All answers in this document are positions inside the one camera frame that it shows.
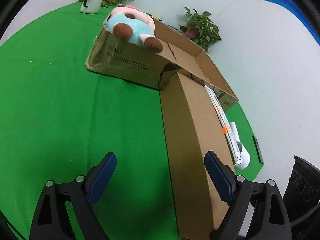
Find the white green printed box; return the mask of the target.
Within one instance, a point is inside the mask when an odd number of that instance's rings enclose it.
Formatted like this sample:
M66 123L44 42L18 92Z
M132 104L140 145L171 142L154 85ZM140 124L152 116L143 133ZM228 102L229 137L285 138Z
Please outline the white green printed box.
M225 112L222 109L222 106L220 105L220 102L218 101L214 91L211 88L209 88L208 86L204 86L204 88L205 88L205 90L206 90L206 92L212 102L212 105L217 113L218 119L219 119L220 124L222 126L222 131L223 131L224 135L226 136L227 142L228 142L229 147L231 149L233 164L235 166L238 166L238 165L242 164L243 161L242 161L242 157L240 154L238 143L235 139L235 136L234 136L233 131L231 129L231 126L228 122L228 119L225 115Z

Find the large open cardboard tray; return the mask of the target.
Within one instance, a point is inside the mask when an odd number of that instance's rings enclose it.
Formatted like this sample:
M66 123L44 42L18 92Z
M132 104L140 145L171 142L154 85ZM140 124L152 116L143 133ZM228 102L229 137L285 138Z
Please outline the large open cardboard tray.
M92 72L161 90L177 73L210 87L224 110L238 98L208 54L182 33L155 21L155 36L163 46L159 54L120 40L102 27L86 60Z

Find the long brown cardboard box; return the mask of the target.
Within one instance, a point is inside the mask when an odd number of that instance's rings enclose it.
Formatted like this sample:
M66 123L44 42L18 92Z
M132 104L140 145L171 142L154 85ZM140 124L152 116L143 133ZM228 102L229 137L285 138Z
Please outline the long brown cardboard box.
M228 205L204 166L214 151L233 167L231 153L213 104L204 87L177 73L160 92L178 234L182 239L209 239Z

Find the black remote control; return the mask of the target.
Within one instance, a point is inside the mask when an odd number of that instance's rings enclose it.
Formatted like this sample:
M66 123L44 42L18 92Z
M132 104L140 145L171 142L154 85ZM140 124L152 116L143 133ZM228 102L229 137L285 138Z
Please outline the black remote control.
M261 150L260 150L259 142L258 142L257 138L254 135L252 136L252 138L253 138L255 149L256 149L256 152L257 152L259 163L264 164L264 160L263 160L263 156L262 156L262 153L261 153Z

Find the right potted green plant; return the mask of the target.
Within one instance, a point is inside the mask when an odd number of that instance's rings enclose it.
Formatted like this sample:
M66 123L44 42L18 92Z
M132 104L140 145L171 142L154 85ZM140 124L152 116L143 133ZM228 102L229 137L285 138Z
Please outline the right potted green plant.
M199 14L196 9L185 8L185 25L179 25L180 31L203 50L208 52L210 46L221 41L219 28L210 19L208 11Z

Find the green table cloth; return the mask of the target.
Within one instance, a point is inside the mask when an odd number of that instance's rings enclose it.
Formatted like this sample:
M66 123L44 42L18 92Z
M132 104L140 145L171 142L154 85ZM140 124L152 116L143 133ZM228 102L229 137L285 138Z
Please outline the green table cloth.
M1 46L1 211L24 238L47 181L71 182L112 152L116 170L92 205L108 237L182 239L162 89L86 68L114 8L61 7Z

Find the small packets at table back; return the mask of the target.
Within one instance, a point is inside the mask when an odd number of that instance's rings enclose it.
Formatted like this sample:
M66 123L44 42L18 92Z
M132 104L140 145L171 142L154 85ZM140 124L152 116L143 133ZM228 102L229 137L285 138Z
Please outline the small packets at table back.
M177 28L176 28L175 26L173 26L172 24L166 22L166 21L163 20L162 18L157 17L157 16L155 16L155 15L152 15L152 14L150 14L150 13L148 13L148 15L149 15L151 18L153 18L154 20L157 20L158 22L163 23L164 25L166 25L167 27L171 28L172 30L175 30L175 31L180 32L179 29L177 29Z

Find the pig plush toy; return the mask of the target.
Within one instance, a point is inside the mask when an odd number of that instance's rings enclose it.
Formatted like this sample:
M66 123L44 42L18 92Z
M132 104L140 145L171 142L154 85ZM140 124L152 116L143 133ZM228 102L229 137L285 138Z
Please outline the pig plush toy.
M161 53L163 45L155 37L155 22L148 14L131 5L115 7L103 26L115 37L154 52Z

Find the blue swoosh wall decal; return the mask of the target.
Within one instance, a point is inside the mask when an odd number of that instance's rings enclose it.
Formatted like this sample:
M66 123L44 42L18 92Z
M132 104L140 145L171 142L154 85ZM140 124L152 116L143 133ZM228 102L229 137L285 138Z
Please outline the blue swoosh wall decal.
M306 27L309 33L313 36L315 41L319 44L319 34L316 33L316 29L312 26L311 22L307 19L305 14L299 9L293 0L264 0L284 7L300 20L300 22Z

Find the white cylinder bottle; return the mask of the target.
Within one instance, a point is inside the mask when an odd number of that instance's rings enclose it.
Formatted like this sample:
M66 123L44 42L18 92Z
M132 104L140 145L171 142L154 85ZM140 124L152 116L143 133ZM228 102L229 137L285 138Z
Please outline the white cylinder bottle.
M237 165L236 169L239 171L242 171L249 165L249 163L251 161L251 156L248 153L248 151L246 150L246 148L244 147L244 145L240 142L240 137L239 137L239 133L238 133L235 122L231 121L229 124L230 124L231 130L233 132L233 135L235 137L236 143L238 145L238 148L240 151L240 157L242 159L242 163Z

